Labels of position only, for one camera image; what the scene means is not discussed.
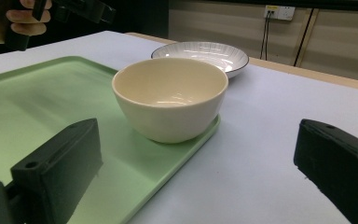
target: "finger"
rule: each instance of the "finger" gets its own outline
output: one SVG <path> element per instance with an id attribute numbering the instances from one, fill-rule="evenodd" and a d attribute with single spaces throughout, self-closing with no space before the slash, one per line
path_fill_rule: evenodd
<path id="1" fill-rule="evenodd" d="M 20 0 L 21 4 L 26 8 L 34 8 L 35 0 Z M 52 6 L 51 0 L 46 1 L 45 9 L 50 9 Z"/>
<path id="2" fill-rule="evenodd" d="M 32 10 L 9 10 L 7 12 L 7 18 L 11 22 L 16 23 L 39 23 L 48 22 L 51 20 L 50 12 L 48 10 L 43 12 L 40 21 L 32 16 Z"/>
<path id="3" fill-rule="evenodd" d="M 47 28 L 44 23 L 35 24 L 23 24 L 13 23 L 11 24 L 11 30 L 21 35 L 42 35 L 46 32 Z"/>

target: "screw hole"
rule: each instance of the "screw hole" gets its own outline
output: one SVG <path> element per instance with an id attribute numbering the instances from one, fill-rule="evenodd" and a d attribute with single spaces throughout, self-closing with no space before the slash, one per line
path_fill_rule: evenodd
<path id="1" fill-rule="evenodd" d="M 28 169 L 31 169 L 31 168 L 34 168 L 37 166 L 37 161 L 31 161 L 31 162 L 28 162 L 26 165 L 25 165 L 25 168 L 28 168 Z"/>

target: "plate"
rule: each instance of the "plate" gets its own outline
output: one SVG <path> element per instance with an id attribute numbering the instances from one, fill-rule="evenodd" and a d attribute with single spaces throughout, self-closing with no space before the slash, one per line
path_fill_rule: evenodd
<path id="1" fill-rule="evenodd" d="M 249 57 L 240 49 L 213 42 L 179 42 L 163 46 L 152 53 L 156 58 L 190 58 L 210 63 L 227 74 L 228 78 L 241 73 Z"/>

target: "bowl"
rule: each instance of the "bowl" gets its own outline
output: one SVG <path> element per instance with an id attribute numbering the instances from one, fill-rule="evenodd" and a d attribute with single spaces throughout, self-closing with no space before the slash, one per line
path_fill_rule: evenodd
<path id="1" fill-rule="evenodd" d="M 228 78 L 240 74 L 249 57 L 230 45 L 213 42 L 179 42 L 163 46 L 152 53 L 157 58 L 189 58 L 210 63 L 227 74 Z"/>
<path id="2" fill-rule="evenodd" d="M 112 88 L 134 130 L 160 143 L 202 134 L 218 115 L 227 89 L 224 72 L 191 59 L 161 58 L 119 70 Z"/>

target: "cream bowl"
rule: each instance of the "cream bowl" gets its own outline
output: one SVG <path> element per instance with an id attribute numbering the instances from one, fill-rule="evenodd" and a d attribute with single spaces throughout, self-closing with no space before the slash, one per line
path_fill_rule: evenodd
<path id="1" fill-rule="evenodd" d="M 131 127 L 160 143 L 180 143 L 203 133 L 218 115 L 226 74 L 204 62 L 160 58 L 118 71 L 112 88 Z"/>

